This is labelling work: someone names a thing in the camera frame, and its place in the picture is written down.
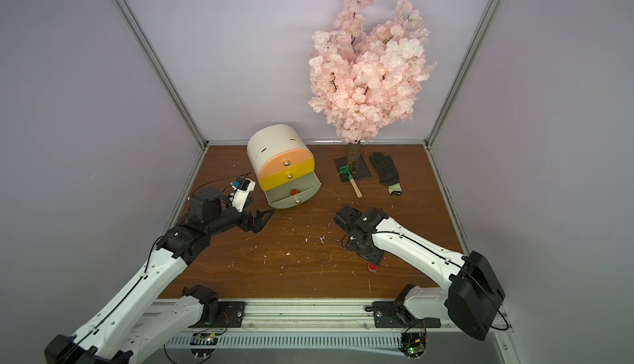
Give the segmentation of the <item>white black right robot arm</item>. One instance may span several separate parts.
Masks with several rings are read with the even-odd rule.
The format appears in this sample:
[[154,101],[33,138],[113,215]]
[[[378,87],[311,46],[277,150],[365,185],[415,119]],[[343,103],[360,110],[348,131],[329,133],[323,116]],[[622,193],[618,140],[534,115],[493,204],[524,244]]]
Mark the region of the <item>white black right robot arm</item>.
[[390,253],[424,273],[447,295],[449,319],[468,336],[483,341],[501,314],[505,292],[488,259],[443,248],[399,224],[384,211],[345,205],[335,224],[348,236],[344,248],[374,266]]

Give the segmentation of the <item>pale green bottom drawer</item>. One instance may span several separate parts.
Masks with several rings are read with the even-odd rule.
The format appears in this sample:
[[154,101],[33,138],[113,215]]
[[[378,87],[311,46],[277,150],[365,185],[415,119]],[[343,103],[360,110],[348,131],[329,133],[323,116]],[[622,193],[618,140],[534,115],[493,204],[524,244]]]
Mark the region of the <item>pale green bottom drawer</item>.
[[321,181],[314,172],[297,180],[285,182],[264,192],[270,207],[284,210],[310,200],[321,188]]

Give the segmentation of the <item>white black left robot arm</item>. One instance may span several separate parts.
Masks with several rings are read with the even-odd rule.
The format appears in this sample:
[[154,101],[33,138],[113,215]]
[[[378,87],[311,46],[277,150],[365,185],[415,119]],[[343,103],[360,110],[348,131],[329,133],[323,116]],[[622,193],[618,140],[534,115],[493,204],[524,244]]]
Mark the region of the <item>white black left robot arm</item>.
[[238,177],[231,193],[203,188],[191,195],[180,222],[159,236],[140,270],[92,319],[69,336],[54,337],[46,346],[48,363],[142,363],[186,328],[226,328],[219,296],[196,285],[186,288],[167,311],[143,326],[138,321],[165,288],[224,232],[239,228],[260,232],[273,210],[251,213],[247,207],[255,181]]

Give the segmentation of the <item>yellow drawer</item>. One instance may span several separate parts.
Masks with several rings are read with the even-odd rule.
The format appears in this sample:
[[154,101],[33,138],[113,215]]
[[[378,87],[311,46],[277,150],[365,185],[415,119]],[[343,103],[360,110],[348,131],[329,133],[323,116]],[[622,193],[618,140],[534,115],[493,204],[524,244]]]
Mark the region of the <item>yellow drawer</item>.
[[268,163],[262,167],[259,173],[259,184],[265,191],[285,185],[304,177],[315,170],[315,160],[308,159],[298,164],[285,166],[281,163]]

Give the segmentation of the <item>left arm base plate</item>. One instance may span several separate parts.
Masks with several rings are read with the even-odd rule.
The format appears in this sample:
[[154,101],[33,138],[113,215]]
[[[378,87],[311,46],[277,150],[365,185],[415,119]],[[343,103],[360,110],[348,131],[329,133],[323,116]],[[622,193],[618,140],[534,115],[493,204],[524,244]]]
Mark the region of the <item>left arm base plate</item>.
[[245,301],[219,301],[214,313],[203,311],[201,319],[192,328],[239,329],[244,320]]

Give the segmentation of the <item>cream round drawer cabinet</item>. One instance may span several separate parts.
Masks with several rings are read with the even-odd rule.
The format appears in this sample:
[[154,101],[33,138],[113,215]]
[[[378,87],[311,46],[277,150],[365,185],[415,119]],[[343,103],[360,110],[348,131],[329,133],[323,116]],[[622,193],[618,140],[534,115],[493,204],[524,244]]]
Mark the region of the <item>cream round drawer cabinet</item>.
[[282,152],[288,149],[308,149],[297,132],[288,125],[274,125],[255,133],[247,144],[249,161],[259,183],[259,170],[264,163],[262,152],[266,149]]

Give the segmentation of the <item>orange top drawer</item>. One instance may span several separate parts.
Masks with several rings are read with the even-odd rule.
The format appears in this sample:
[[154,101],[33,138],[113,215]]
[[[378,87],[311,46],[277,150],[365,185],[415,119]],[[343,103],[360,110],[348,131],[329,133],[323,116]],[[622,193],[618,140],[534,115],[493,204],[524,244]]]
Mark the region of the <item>orange top drawer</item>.
[[312,153],[308,149],[288,149],[282,152],[266,149],[262,152],[264,163],[259,170],[259,177],[264,178],[288,167],[296,166],[313,159]]

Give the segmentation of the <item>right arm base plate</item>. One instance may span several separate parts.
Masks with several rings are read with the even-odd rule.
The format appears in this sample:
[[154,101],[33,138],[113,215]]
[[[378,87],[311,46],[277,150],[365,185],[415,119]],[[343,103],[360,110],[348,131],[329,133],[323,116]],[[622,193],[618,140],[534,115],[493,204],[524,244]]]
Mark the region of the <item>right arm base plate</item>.
[[372,315],[377,329],[430,328],[440,329],[442,324],[437,318],[416,319],[402,304],[394,301],[374,301],[364,310]]

